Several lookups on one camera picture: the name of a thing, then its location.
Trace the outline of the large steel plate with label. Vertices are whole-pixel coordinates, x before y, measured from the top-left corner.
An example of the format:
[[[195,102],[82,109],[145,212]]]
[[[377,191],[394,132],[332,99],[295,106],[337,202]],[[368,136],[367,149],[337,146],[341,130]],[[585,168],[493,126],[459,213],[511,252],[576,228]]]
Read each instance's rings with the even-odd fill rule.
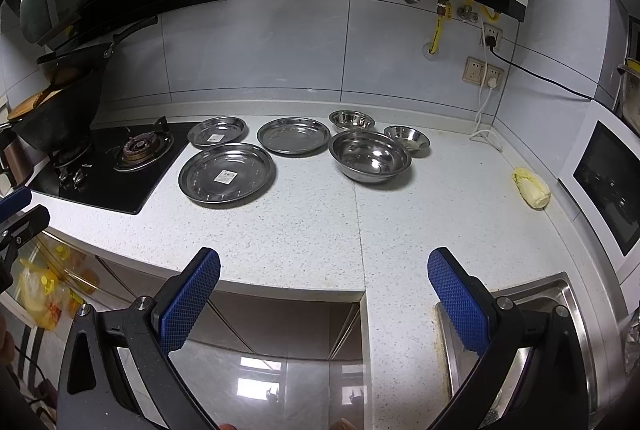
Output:
[[[276,165],[262,148],[227,143],[192,156],[181,168],[178,185],[201,206],[228,206],[266,190],[276,176]]]

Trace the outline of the small steel bowl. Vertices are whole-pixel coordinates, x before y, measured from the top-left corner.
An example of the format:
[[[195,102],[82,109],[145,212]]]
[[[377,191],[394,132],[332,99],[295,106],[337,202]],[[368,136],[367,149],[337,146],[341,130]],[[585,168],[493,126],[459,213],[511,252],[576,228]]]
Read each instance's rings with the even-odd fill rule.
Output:
[[[383,134],[399,142],[409,153],[423,152],[431,147],[430,139],[412,127],[388,126],[383,130]]]
[[[352,130],[373,130],[374,119],[358,110],[340,109],[329,114],[329,120],[336,133]]]

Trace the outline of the large steel bowl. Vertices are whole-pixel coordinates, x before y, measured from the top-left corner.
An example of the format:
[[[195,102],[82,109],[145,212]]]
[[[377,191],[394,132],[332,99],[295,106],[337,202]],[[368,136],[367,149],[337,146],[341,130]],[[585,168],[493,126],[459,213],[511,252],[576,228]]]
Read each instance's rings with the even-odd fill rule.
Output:
[[[382,184],[406,172],[411,155],[399,142],[368,130],[337,133],[328,144],[338,170],[361,184]]]

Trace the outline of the small steel plate with label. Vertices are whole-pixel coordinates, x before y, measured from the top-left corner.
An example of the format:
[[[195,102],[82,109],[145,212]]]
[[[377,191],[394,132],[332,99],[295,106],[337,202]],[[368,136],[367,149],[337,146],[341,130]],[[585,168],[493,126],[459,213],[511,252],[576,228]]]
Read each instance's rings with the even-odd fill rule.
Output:
[[[221,144],[241,141],[248,133],[245,121],[238,117],[218,116],[199,122],[188,133],[189,142],[205,150]]]

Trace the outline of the medium steel plate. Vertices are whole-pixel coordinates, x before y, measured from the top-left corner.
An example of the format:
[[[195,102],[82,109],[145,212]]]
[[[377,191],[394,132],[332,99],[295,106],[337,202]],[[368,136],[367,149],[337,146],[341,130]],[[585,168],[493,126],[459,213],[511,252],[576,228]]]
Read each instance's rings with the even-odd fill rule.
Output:
[[[331,138],[322,122],[304,117],[286,117],[264,124],[257,139],[268,152],[280,156],[306,156],[324,150]]]

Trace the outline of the small steel bowl back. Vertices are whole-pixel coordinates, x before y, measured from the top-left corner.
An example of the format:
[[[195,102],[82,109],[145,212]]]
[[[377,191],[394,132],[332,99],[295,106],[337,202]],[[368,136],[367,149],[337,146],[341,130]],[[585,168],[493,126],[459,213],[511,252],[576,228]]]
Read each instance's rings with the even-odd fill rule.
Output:
[[[373,130],[374,119],[358,110],[340,109],[329,114],[329,120],[336,133],[352,130]]]

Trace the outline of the yellow plastic bag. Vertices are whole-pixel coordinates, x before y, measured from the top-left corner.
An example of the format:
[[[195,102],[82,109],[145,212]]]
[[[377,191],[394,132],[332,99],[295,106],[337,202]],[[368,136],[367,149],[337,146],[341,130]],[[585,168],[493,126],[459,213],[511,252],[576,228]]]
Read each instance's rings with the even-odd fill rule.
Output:
[[[62,242],[36,242],[28,257],[20,257],[20,265],[18,302],[48,332],[73,318],[100,284],[88,256]]]

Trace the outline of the steel sink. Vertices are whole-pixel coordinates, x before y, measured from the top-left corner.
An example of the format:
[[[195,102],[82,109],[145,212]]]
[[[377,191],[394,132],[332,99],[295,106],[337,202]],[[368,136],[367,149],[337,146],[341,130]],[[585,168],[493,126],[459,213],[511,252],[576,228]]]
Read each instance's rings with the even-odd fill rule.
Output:
[[[449,405],[472,381],[492,394],[475,429],[588,429],[598,408],[591,344],[570,278],[564,272],[492,294],[523,315],[525,332],[498,370],[460,338],[446,306],[436,304],[448,372]]]

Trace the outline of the black wok pan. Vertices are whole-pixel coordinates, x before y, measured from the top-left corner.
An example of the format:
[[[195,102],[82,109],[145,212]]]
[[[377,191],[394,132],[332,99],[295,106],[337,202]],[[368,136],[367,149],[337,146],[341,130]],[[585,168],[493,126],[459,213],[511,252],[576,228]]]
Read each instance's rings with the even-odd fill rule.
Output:
[[[114,34],[110,41],[38,57],[47,86],[11,109],[8,120],[12,130],[35,150],[47,154],[83,136],[98,111],[105,69],[117,47],[157,23],[158,18],[151,16]]]

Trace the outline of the black gas stove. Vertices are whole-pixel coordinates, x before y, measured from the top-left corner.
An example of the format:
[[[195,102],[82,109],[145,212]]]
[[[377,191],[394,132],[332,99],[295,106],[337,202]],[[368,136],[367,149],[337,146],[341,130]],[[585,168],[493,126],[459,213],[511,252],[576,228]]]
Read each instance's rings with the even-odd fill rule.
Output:
[[[97,128],[84,150],[48,162],[29,187],[76,204],[137,214],[188,146],[192,122]]]

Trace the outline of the yellow cloth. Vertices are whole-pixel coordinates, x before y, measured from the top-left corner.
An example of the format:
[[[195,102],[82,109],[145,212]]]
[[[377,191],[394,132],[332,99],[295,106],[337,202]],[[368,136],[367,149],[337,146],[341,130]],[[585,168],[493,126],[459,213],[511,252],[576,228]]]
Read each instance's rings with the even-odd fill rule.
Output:
[[[515,168],[511,178],[527,205],[535,210],[544,210],[551,199],[551,190],[536,173],[527,168]]]

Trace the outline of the wall power socket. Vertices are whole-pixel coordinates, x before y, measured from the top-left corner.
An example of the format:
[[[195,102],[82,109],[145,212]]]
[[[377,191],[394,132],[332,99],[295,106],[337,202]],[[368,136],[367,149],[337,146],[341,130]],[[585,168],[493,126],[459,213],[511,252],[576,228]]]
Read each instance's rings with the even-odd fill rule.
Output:
[[[469,56],[465,61],[462,80],[478,86],[488,86],[489,89],[497,89],[503,75],[504,71],[500,67],[487,65],[482,60]]]

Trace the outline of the upper wall socket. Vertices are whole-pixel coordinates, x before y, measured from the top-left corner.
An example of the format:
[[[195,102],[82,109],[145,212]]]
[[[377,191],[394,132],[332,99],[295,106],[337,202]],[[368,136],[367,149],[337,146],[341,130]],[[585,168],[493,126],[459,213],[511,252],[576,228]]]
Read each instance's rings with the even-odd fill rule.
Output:
[[[494,39],[494,50],[498,52],[501,46],[502,29],[497,27],[495,24],[484,23],[482,25],[482,32],[480,33],[480,44],[482,46],[486,46],[487,38]]]

